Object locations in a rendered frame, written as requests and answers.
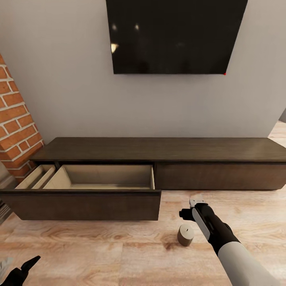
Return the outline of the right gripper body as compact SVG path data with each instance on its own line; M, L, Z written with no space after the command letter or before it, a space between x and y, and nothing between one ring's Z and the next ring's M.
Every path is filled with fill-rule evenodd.
M182 209L182 215L183 215L183 219L184 220L192 220L193 222L195 222L193 216L192 216L192 209Z

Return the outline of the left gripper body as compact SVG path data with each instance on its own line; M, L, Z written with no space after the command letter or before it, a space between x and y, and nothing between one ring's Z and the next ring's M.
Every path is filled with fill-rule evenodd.
M6 280L2 282L0 286L21 286L27 278L27 275L26 272L22 272L16 267L10 272Z

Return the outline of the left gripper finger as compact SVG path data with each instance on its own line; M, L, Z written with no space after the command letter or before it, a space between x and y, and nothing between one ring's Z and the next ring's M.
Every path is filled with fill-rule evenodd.
M29 274L28 270L30 270L31 267L34 266L39 259L40 259L40 256L36 256L33 259L23 263L21 267L22 272L26 272L27 274Z

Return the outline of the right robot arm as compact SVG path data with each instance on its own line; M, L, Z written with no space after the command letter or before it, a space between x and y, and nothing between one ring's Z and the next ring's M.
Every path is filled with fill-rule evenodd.
M179 211L184 220L197 222L211 243L233 286L283 286L234 236L230 226L214 214L204 199L190 199Z

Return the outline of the pillar candle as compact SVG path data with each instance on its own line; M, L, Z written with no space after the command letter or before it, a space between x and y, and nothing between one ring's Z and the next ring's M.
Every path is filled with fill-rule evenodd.
M189 246L194 238L194 230L188 224L182 224L179 228L177 239L183 246Z

